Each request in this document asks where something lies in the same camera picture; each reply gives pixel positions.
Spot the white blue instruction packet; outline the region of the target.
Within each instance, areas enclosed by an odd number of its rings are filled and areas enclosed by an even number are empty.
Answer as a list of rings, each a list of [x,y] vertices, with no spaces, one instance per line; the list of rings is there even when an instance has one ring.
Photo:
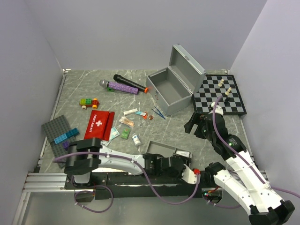
[[[189,151],[184,151],[184,150],[176,150],[175,152],[177,155],[186,157],[186,158],[192,158],[192,153]]]

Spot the light blue gauze packet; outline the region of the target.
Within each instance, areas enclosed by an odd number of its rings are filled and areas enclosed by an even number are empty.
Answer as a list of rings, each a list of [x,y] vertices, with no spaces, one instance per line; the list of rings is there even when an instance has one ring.
[[[111,132],[110,132],[110,136],[109,136],[109,140],[108,141],[102,141],[103,145],[104,146],[108,146],[111,143],[111,141],[114,138],[118,137],[119,135],[120,135],[120,133],[117,130],[117,128],[116,127],[112,127]]]

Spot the cotton swabs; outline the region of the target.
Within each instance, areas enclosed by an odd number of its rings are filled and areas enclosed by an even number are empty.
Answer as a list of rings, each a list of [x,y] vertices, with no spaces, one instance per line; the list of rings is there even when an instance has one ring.
[[[125,116],[122,116],[120,119],[119,119],[119,122],[122,123],[122,124],[125,124],[131,128],[134,128],[134,122],[132,120],[129,120],[127,117]]]

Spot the red first aid pouch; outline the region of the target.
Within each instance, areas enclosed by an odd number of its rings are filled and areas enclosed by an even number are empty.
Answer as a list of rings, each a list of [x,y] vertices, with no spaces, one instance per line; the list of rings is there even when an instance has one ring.
[[[92,110],[84,139],[98,138],[108,141],[115,112]]]

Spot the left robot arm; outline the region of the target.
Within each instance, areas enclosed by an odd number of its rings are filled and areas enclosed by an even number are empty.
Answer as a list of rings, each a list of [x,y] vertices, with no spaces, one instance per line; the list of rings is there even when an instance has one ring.
[[[98,138],[70,143],[64,173],[73,176],[81,188],[92,184],[91,172],[98,168],[122,170],[131,175],[147,173],[149,177],[167,176],[195,184],[197,176],[189,168],[190,157],[173,153],[164,157],[157,153],[131,155],[107,148]]]

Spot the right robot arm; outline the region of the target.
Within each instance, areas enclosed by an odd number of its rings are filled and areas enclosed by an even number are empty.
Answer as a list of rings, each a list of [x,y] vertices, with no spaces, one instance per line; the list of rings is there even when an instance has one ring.
[[[244,143],[228,132],[220,106],[212,103],[208,114],[193,112],[185,124],[185,132],[208,140],[214,151],[238,175],[236,180],[219,162],[205,168],[204,180],[210,186],[218,186],[230,194],[248,214],[253,225],[282,225],[295,210],[291,201],[285,201],[263,177],[253,162]]]

